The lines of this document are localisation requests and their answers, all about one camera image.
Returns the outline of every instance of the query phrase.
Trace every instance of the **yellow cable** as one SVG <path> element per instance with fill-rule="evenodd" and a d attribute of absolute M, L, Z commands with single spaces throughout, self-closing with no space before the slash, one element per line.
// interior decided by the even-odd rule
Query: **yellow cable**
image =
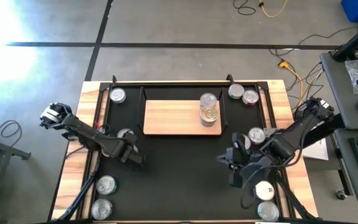
<path fill-rule="evenodd" d="M 302 95 L 302 92 L 303 92 L 303 82 L 302 82 L 301 77 L 300 77 L 294 70 L 292 70 L 290 67 L 287 67 L 286 69 L 288 69 L 289 71 L 291 71 L 291 72 L 296 76 L 296 78 L 298 79 L 298 81 L 301 83 L 301 91 L 300 91 L 300 94 L 299 94 L 299 95 Z M 298 103 L 296 104 L 296 108 L 299 107 L 299 105 L 301 105 L 301 102 L 302 102 L 301 99 L 302 99 L 302 97 L 299 98 Z"/>
<path fill-rule="evenodd" d="M 288 2 L 288 0 L 285 0 L 284 5 L 283 5 L 283 7 L 281 8 L 281 10 L 280 10 L 276 15 L 274 15 L 274 16 L 271 16 L 271 15 L 267 14 L 267 12 L 265 11 L 265 7 L 264 7 L 264 6 L 261 6 L 261 7 L 262 7 L 262 11 L 264 12 L 264 14 L 265 14 L 267 17 L 270 17 L 270 18 L 276 17 L 276 16 L 280 15 L 280 13 L 284 10 L 285 6 L 287 5 L 287 2 Z"/>

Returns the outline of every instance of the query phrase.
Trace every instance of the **white paper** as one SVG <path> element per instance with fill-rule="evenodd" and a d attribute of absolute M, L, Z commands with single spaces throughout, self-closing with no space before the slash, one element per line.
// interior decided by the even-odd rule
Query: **white paper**
<path fill-rule="evenodd" d="M 315 142 L 302 150 L 302 155 L 314 159 L 328 160 L 326 139 Z"/>

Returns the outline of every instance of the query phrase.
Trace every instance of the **gray floor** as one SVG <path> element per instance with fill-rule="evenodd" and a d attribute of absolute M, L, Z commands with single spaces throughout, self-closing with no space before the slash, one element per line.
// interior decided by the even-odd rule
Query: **gray floor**
<path fill-rule="evenodd" d="M 94 42 L 107 0 L 7 1 L 0 3 L 1 42 Z M 267 0 L 274 14 L 281 1 Z M 257 8 L 257 1 L 250 1 Z M 347 21 L 340 1 L 292 0 L 282 15 L 266 18 L 257 8 L 240 16 L 230 0 L 115 0 L 103 42 L 196 42 L 230 44 L 297 44 L 308 35 L 329 35 L 355 24 Z M 332 39 L 313 37 L 305 44 L 340 45 L 357 29 Z M 285 59 L 305 77 L 319 61 L 320 50 L 296 50 Z M 92 48 L 0 47 L 0 124 L 16 119 L 23 137 L 16 147 L 32 152 L 29 161 L 12 159 L 0 194 L 0 221 L 45 221 L 67 146 L 61 132 L 39 127 L 39 115 L 54 101 L 76 110 Z M 284 79 L 293 75 L 277 67 L 268 50 L 223 49 L 104 49 L 92 80 L 217 80 L 231 73 L 236 79 Z M 335 105 L 325 76 L 317 94 Z M 289 92 L 299 95 L 299 86 Z M 296 100 L 290 98 L 291 105 Z M 355 198 L 338 201 L 333 172 L 310 172 L 321 217 L 358 222 Z"/>

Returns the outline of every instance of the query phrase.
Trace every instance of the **cart wheel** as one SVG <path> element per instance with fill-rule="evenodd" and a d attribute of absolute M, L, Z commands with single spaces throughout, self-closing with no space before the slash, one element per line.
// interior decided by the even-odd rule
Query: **cart wheel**
<path fill-rule="evenodd" d="M 336 197 L 339 199 L 339 200 L 345 200 L 347 195 L 345 194 L 345 191 L 344 190 L 338 190 L 336 192 Z"/>

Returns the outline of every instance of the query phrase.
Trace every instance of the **blue bin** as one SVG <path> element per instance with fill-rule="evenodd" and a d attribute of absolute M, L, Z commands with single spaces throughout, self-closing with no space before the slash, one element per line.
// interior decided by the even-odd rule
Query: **blue bin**
<path fill-rule="evenodd" d="M 346 16 L 351 22 L 358 22 L 358 0 L 342 0 Z"/>

